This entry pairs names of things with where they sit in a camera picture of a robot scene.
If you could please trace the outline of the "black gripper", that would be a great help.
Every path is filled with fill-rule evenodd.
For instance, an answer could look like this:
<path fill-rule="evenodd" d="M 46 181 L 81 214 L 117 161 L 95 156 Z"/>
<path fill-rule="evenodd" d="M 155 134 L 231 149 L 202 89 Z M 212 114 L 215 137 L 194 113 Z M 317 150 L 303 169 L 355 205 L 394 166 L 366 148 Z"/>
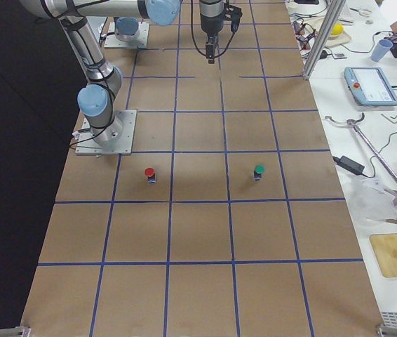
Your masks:
<path fill-rule="evenodd" d="M 200 0 L 201 29 L 207 34 L 205 44 L 206 60 L 215 63 L 217 48 L 217 34 L 223 28 L 224 2 L 223 0 Z"/>

